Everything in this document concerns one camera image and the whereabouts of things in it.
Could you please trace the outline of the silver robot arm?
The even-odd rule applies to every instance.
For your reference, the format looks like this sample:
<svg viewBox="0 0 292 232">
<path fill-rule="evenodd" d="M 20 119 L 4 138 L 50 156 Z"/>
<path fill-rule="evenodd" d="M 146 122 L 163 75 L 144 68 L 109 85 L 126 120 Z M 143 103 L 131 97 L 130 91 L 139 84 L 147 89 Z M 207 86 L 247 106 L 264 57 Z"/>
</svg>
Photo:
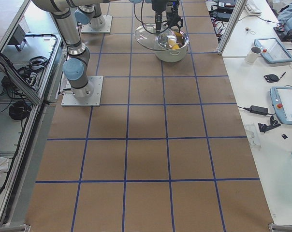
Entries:
<svg viewBox="0 0 292 232">
<path fill-rule="evenodd" d="M 178 14 L 180 2 L 178 0 L 132 0 L 131 3 L 148 3 L 151 4 L 152 10 L 155 12 L 155 31 L 154 35 L 165 32 L 162 26 L 167 28 L 183 27 L 183 18 Z M 77 22 L 86 25 L 94 18 L 102 15 L 101 7 L 98 3 L 90 5 L 78 6 L 74 12 Z"/>
<path fill-rule="evenodd" d="M 89 24 L 92 19 L 102 19 L 101 3 L 109 0 L 34 0 L 43 11 L 49 12 L 67 47 L 69 59 L 64 62 L 62 71 L 71 85 L 75 98 L 89 97 L 94 85 L 87 77 L 90 51 L 81 41 L 78 23 Z"/>
</svg>

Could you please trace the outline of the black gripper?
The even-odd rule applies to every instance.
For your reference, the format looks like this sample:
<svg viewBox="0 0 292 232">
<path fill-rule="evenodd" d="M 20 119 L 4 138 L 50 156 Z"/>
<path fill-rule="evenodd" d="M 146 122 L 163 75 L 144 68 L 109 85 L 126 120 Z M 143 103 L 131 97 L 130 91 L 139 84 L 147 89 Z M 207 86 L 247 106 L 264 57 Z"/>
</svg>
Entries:
<svg viewBox="0 0 292 232">
<path fill-rule="evenodd" d="M 155 11 L 155 33 L 160 34 L 162 25 L 162 12 L 166 11 L 167 0 L 152 0 L 152 10 Z"/>
<path fill-rule="evenodd" d="M 178 15 L 178 7 L 179 7 L 179 1 L 178 0 L 169 0 L 167 2 L 167 7 L 166 7 L 166 27 L 171 28 L 175 25 L 176 21 L 176 26 L 178 28 L 178 32 L 181 31 L 184 20 L 182 17 Z"/>
</svg>

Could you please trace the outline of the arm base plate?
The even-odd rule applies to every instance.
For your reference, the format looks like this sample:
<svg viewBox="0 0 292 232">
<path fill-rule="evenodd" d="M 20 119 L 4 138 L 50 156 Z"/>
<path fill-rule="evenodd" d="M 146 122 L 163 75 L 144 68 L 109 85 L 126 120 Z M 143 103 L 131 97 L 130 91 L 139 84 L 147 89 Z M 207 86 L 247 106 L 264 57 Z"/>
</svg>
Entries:
<svg viewBox="0 0 292 232">
<path fill-rule="evenodd" d="M 61 106 L 63 107 L 88 107 L 100 106 L 103 86 L 103 76 L 88 76 L 88 84 L 81 89 L 71 88 L 67 81 L 66 90 L 63 92 Z"/>
<path fill-rule="evenodd" d="M 111 15 L 101 15 L 93 18 L 89 24 L 83 25 L 82 34 L 105 34 L 110 33 L 113 17 Z"/>
</svg>

